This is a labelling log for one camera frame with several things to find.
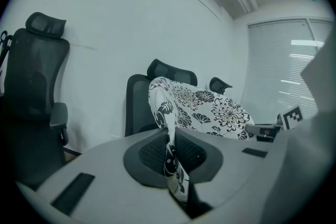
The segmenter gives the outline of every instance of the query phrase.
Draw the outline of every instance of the window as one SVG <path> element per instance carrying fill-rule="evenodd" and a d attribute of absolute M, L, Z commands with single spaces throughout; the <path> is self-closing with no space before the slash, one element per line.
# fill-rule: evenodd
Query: window
<path fill-rule="evenodd" d="M 305 118 L 316 103 L 300 73 L 323 46 L 332 23 L 289 19 L 249 26 L 249 60 L 241 105 L 256 124 L 274 123 L 300 104 Z"/>

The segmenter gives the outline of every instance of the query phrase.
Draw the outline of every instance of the white table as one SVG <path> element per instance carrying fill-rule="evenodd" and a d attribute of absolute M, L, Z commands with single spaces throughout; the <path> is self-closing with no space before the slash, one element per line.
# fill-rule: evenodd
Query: white table
<path fill-rule="evenodd" d="M 195 185 L 201 200 L 217 207 L 231 198 L 265 160 L 242 153 L 246 147 L 268 151 L 270 143 L 241 141 L 204 133 L 184 132 L 220 149 L 223 165 L 211 182 Z M 49 177 L 37 190 L 52 202 L 79 174 L 95 179 L 70 215 L 85 223 L 184 223 L 190 218 L 175 203 L 168 189 L 145 187 L 125 170 L 123 155 L 134 143 L 157 133 L 147 131 L 98 145 Z"/>

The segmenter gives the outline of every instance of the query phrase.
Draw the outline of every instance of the fabric draped on chair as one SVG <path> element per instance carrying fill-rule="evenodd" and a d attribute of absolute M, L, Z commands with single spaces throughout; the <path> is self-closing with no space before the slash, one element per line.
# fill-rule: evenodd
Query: fabric draped on chair
<path fill-rule="evenodd" d="M 187 202 L 189 177 L 175 151 L 175 127 L 202 133 L 248 140 L 250 115 L 232 99 L 186 83 L 164 77 L 155 78 L 149 86 L 149 105 L 160 128 L 168 129 L 164 174 L 172 194 L 180 203 Z"/>

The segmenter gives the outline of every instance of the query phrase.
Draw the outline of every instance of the black office chair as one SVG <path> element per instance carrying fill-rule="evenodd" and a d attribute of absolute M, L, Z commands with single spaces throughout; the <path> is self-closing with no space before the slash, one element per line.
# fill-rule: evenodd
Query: black office chair
<path fill-rule="evenodd" d="M 147 75 L 135 74 L 128 79 L 125 136 L 159 128 L 148 104 L 148 89 L 153 79 L 166 77 L 197 86 L 195 73 L 169 66 L 157 59 L 148 67 Z"/>
<path fill-rule="evenodd" d="M 214 77 L 210 81 L 209 88 L 213 92 L 217 92 L 219 94 L 223 94 L 225 92 L 225 89 L 232 88 L 232 86 L 229 85 L 229 84 L 227 84 L 223 80 L 221 80 L 221 79 L 219 79 L 217 77 Z"/>
<path fill-rule="evenodd" d="M 148 104 L 148 88 L 152 79 L 136 74 L 127 82 L 125 136 L 158 129 Z"/>
<path fill-rule="evenodd" d="M 17 30 L 8 53 L 0 130 L 15 180 L 36 189 L 65 165 L 68 111 L 54 103 L 57 73 L 69 52 L 65 20 L 33 13 Z"/>
<path fill-rule="evenodd" d="M 165 77 L 170 80 L 175 80 L 181 83 L 188 83 L 193 86 L 197 86 L 197 76 L 194 72 L 172 67 L 163 63 L 157 59 L 152 61 L 147 70 L 147 76 L 151 79 L 157 77 Z"/>

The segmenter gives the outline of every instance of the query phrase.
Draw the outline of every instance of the white wall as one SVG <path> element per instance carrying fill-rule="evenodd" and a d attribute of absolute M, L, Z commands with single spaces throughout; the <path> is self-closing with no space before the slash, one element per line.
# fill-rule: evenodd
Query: white wall
<path fill-rule="evenodd" d="M 247 64 L 248 64 L 248 25 L 263 21 L 290 17 L 323 17 L 333 19 L 333 12 L 325 1 L 313 2 L 297 0 L 275 3 L 261 7 L 258 11 L 234 20 L 233 59 L 235 72 L 230 77 L 230 83 L 235 87 L 232 98 L 240 102 L 243 95 Z"/>
<path fill-rule="evenodd" d="M 198 0 L 11 0 L 0 29 L 12 34 L 36 11 L 67 20 L 55 101 L 68 106 L 67 147 L 79 152 L 124 136 L 127 80 L 153 59 L 194 71 L 202 88 L 232 72 L 233 21 Z"/>

